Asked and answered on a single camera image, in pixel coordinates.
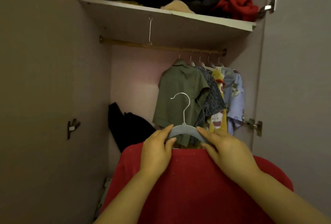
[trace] hand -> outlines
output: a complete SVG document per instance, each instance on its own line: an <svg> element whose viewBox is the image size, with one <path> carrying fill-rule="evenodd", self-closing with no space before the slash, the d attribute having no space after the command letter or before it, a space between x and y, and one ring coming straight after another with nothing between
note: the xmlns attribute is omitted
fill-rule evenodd
<svg viewBox="0 0 331 224"><path fill-rule="evenodd" d="M140 160L141 173L157 180L166 170L176 138L169 139L166 144L164 141L172 128L173 125L170 125L163 130L157 130L145 140Z"/></svg>
<svg viewBox="0 0 331 224"><path fill-rule="evenodd" d="M209 156L231 180L243 186L256 175L263 173L256 164L251 151L246 144L226 131L217 129L213 133L197 127L198 132L217 150L209 144L202 143Z"/></svg>

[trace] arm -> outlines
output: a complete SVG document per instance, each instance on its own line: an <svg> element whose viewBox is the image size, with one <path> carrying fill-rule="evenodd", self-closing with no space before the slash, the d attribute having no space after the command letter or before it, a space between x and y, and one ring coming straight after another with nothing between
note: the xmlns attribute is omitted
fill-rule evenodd
<svg viewBox="0 0 331 224"><path fill-rule="evenodd" d="M242 141L218 129L215 133L198 127L214 147L202 144L220 169L265 211L276 224L310 224L331 221L297 194L263 173Z"/></svg>
<svg viewBox="0 0 331 224"><path fill-rule="evenodd" d="M154 132L143 145L140 170L94 224L135 224L155 183L166 170L176 138L164 144L173 125Z"/></svg>

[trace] shirt collar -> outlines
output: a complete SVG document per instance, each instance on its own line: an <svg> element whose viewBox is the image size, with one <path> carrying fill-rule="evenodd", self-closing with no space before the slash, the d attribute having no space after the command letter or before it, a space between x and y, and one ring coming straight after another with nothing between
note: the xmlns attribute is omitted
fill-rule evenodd
<svg viewBox="0 0 331 224"><path fill-rule="evenodd" d="M177 59L175 63L172 64L173 66L183 66L186 65L186 62L182 59Z"/></svg>

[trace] red sweater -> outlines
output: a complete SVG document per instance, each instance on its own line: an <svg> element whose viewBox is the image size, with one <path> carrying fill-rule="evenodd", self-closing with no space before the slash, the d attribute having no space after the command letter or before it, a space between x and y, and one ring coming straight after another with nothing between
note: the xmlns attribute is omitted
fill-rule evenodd
<svg viewBox="0 0 331 224"><path fill-rule="evenodd" d="M139 171L143 143L127 147L116 167L102 211ZM259 168L293 191L292 182L271 162ZM168 168L149 194L139 224L273 223L253 199L230 180L204 149L173 149Z"/></svg>

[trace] wardrobe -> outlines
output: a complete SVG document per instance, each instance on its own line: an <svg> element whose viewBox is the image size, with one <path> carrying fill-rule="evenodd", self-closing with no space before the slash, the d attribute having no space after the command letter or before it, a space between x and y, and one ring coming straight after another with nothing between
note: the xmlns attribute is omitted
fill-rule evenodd
<svg viewBox="0 0 331 224"><path fill-rule="evenodd" d="M235 136L331 216L331 0L277 0L256 23L104 0L0 1L4 223L92 223L120 157L108 105L151 122L178 58L240 72L255 123Z"/></svg>

